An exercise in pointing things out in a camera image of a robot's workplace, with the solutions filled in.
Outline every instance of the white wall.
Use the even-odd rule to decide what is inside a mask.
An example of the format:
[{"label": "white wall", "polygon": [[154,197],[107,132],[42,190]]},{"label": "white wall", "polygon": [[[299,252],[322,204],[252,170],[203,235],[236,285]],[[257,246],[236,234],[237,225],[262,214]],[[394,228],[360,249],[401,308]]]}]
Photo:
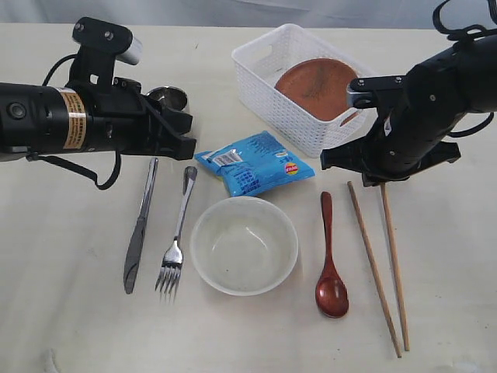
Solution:
[{"label": "white wall", "polygon": [[[120,24],[187,26],[432,28],[442,0],[2,0],[0,22],[74,23],[92,16]],[[449,26],[491,26],[487,0],[452,0]]]}]

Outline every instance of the red spoon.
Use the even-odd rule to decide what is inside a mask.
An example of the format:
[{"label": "red spoon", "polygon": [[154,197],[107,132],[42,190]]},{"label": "red spoon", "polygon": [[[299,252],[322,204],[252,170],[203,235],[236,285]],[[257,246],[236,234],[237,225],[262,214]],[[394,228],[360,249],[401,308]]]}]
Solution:
[{"label": "red spoon", "polygon": [[316,284],[316,304],[328,317],[339,318],[349,310],[347,289],[343,284],[332,257],[332,196],[321,193],[321,210],[325,223],[326,258],[325,266]]}]

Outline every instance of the bowl rim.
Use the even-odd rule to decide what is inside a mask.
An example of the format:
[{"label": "bowl rim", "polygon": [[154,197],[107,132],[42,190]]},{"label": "bowl rim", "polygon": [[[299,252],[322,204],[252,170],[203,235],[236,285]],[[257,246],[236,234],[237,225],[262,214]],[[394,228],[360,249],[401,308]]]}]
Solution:
[{"label": "bowl rim", "polygon": [[[209,213],[211,213],[213,210],[217,210],[220,206],[223,206],[226,204],[232,204],[234,199],[236,199],[236,200],[251,200],[253,202],[266,204],[267,206],[271,207],[280,216],[283,223],[290,228],[291,235],[293,236],[291,239],[291,242],[293,242],[294,244],[292,245],[292,248],[291,248],[290,261],[289,261],[289,265],[286,268],[286,270],[279,277],[277,277],[276,280],[273,281],[270,285],[265,286],[264,288],[260,288],[258,290],[254,290],[254,291],[233,290],[233,289],[226,288],[226,287],[220,285],[216,281],[211,280],[210,277],[207,275],[207,273],[202,269],[202,266],[200,265],[200,262],[197,259],[197,255],[195,254],[195,252],[196,252],[195,248],[197,246],[196,237],[198,236],[200,226],[206,220],[206,216]],[[272,204],[271,202],[269,202],[267,200],[263,200],[262,198],[258,198],[258,197],[249,197],[249,196],[225,198],[225,199],[220,200],[217,203],[213,204],[212,206],[208,207],[208,209],[206,209],[201,214],[201,216],[199,216],[199,218],[196,220],[196,223],[195,223],[193,230],[192,230],[192,235],[191,235],[191,240],[190,240],[189,246],[190,246],[189,251],[190,251],[191,258],[192,258],[193,266],[195,267],[197,273],[200,275],[202,280],[204,280],[207,284],[209,284],[212,288],[214,288],[216,290],[219,290],[219,291],[221,291],[225,294],[228,294],[228,295],[237,295],[237,296],[260,295],[260,294],[266,293],[267,291],[273,290],[274,288],[276,288],[277,286],[282,284],[288,278],[288,276],[290,276],[292,270],[294,269],[295,264],[297,262],[297,258],[298,258],[298,252],[299,252],[299,242],[298,242],[297,230],[295,229],[294,224],[292,223],[290,218],[288,218],[287,214],[285,214],[285,212],[283,210],[281,210],[279,207],[277,207],[275,204]]]}]

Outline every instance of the blue snack bag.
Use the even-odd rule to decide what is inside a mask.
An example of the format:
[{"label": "blue snack bag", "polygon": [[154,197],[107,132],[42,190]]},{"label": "blue snack bag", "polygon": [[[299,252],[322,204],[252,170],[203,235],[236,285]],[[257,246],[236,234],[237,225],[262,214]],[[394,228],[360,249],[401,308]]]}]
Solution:
[{"label": "blue snack bag", "polygon": [[311,167],[287,151],[267,131],[215,152],[195,154],[195,159],[223,178],[232,197],[256,196],[315,175]]}]

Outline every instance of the plastic bowl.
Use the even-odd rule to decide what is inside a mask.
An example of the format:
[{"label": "plastic bowl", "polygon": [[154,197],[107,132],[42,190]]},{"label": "plastic bowl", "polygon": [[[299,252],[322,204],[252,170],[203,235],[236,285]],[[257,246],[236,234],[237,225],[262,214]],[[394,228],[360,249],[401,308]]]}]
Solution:
[{"label": "plastic bowl", "polygon": [[297,232],[278,207],[255,197],[232,197],[209,207],[193,228],[193,265],[213,288],[258,295],[288,277],[298,255]]}]

